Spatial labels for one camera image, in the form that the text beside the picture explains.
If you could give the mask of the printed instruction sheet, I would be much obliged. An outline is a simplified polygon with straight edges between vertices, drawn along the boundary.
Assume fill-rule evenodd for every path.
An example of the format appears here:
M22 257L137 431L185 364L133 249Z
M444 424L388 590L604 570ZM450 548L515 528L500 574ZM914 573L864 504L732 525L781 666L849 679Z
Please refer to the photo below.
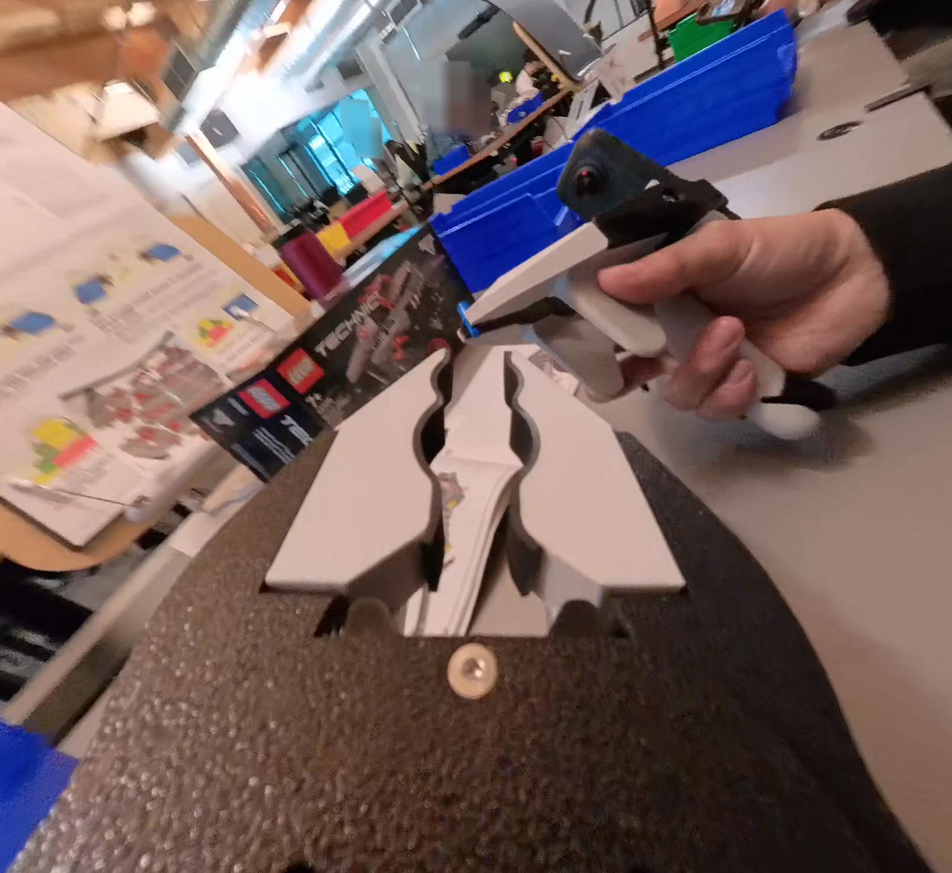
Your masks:
M166 309L123 305L152 283L204 284L203 291L173 292L173 302L194 303L218 284L225 270L212 269L198 249L171 245L165 216L122 175L92 165L64 144L2 106L1 123L1 491L2 501L62 541L82 546L116 515L109 496L123 481L135 484L139 467L96 446L89 433L65 419L64 396L72 383L107 370L99 361L122 328L125 343L142 335L146 315L162 334ZM159 351L145 367L145 383L113 381L86 411L107 427L127 421L129 396L146 416L163 400L149 371L167 361L180 372L175 390L197 384L209 391L221 382L184 348Z

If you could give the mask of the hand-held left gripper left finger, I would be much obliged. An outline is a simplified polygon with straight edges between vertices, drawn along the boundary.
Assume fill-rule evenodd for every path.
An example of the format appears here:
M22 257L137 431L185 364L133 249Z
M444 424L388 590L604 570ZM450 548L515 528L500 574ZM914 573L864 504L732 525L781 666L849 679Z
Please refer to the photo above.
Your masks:
M446 555L443 490L453 353L438 348L339 426L265 576L268 590L400 609L435 591Z

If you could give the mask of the grey angled panel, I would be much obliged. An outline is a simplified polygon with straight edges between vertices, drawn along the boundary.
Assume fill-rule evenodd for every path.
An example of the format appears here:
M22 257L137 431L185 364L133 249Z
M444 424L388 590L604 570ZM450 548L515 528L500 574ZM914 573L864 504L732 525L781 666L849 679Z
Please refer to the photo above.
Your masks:
M506 13L566 81L582 83L601 59L600 46L555 0L484 1Z

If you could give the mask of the maroon cup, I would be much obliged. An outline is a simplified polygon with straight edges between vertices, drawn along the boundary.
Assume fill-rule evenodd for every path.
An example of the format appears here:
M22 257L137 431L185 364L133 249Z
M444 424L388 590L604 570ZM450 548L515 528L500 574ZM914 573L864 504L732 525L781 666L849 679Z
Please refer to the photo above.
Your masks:
M316 233L303 224L289 227L275 241L274 247L311 301L326 306L350 293L349 281L338 261Z

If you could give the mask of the person's right hand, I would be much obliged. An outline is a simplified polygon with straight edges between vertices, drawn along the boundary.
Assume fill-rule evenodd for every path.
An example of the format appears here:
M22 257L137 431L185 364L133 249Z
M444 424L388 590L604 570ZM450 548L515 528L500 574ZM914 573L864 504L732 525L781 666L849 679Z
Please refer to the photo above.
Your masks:
M601 289L636 306L690 293L715 317L676 361L665 398L711 421L756 398L744 339L785 371L816 377L886 322L890 288L862 229L836 209L715 221L644 259L602 270Z

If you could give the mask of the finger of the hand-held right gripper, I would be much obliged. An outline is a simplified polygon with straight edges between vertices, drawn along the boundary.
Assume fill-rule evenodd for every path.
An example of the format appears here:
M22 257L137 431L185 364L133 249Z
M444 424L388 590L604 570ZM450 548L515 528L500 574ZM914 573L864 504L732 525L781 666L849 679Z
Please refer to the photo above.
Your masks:
M625 390L614 343L590 323L534 322L524 325L523 332L592 397L610 401Z
M577 316L570 274L594 263L608 248L608 237L586 223L507 271L470 305L469 320L479 329L478 338L549 317Z

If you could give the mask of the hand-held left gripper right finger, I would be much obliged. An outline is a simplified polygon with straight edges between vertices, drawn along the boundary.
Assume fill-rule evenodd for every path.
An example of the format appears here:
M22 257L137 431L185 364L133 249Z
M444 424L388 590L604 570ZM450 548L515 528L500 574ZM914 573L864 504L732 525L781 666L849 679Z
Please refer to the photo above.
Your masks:
M505 397L522 465L506 560L518 592L540 601L548 633L598 633L617 597L682 592L684 574L611 425L513 353Z

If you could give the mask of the red plastic bin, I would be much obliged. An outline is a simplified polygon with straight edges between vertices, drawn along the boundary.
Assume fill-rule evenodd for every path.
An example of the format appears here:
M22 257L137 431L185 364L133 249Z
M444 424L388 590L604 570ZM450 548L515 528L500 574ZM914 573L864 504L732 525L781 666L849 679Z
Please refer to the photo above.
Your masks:
M370 194L367 198L352 205L338 219L349 241L363 234L367 229L376 227L386 219L393 204L386 189Z

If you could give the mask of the blue plastic bin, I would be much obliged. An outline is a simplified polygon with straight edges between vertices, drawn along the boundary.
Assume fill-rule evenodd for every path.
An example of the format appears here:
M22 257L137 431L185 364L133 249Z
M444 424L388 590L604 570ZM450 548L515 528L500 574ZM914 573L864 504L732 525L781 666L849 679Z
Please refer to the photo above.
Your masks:
M583 223L556 191L572 147L569 141L430 217L433 232L470 292L486 290Z
M573 137L602 129L661 165L779 121L797 71L794 28L780 11L758 19L606 104Z
M6 872L69 784L78 760L1 722L1 871Z

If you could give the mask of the green plastic bin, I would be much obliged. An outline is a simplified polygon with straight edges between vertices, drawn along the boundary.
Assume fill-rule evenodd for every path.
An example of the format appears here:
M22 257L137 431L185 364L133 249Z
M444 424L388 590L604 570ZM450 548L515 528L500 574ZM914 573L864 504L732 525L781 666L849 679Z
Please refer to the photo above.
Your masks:
M697 25L694 14L685 17L668 31L668 46L672 51L674 61L677 63L681 63L705 50L708 46L720 42L749 19L747 11L746 16L740 22L716 22L709 25Z

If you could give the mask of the lego instruction booklet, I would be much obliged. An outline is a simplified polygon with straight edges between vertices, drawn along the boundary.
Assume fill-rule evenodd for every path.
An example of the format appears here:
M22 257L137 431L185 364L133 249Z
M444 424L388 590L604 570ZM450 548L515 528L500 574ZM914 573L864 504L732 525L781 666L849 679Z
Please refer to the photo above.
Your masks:
M435 590L422 587L403 611L406 636L461 636L482 587L493 539L522 462L509 444L506 354L514 353L573 396L578 384L532 344L474 347L453 367L446 440L431 464L442 493L443 568Z

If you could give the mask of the person's right forearm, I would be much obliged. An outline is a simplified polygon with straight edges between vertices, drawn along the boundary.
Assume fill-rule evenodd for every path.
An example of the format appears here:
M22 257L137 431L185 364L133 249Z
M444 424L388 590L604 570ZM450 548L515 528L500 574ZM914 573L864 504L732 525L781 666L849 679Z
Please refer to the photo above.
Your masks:
M887 319L843 360L858 367L951 344L951 165L829 200L863 231L889 286Z

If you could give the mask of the black lego set box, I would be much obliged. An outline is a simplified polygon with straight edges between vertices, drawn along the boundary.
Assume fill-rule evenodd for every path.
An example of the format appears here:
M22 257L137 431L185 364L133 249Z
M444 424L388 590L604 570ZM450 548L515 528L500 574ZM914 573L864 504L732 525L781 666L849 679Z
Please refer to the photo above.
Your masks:
M265 483L434 353L458 353L470 302L431 226L384 239L310 327L191 421Z

